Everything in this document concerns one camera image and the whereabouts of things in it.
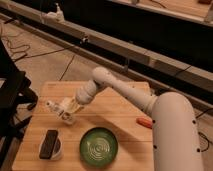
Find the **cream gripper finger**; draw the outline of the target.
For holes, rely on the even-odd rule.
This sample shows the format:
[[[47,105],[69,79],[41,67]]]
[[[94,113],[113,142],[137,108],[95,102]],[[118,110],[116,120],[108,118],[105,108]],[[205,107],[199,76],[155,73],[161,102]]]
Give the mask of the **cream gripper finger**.
[[[62,119],[63,122],[65,122],[68,125],[72,125],[75,122],[75,118],[72,113],[62,112],[60,114],[60,118]]]
[[[66,109],[65,103],[54,103],[55,111],[61,111],[61,110],[65,110],[65,109]]]

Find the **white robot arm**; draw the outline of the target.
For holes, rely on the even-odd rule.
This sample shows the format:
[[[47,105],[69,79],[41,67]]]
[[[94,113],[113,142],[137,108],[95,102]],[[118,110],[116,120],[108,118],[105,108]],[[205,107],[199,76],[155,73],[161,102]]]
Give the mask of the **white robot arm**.
[[[57,105],[57,114],[71,124],[73,115],[107,87],[152,118],[155,171],[204,171],[194,110],[179,93],[156,96],[126,84],[104,67],[96,67],[72,98]]]

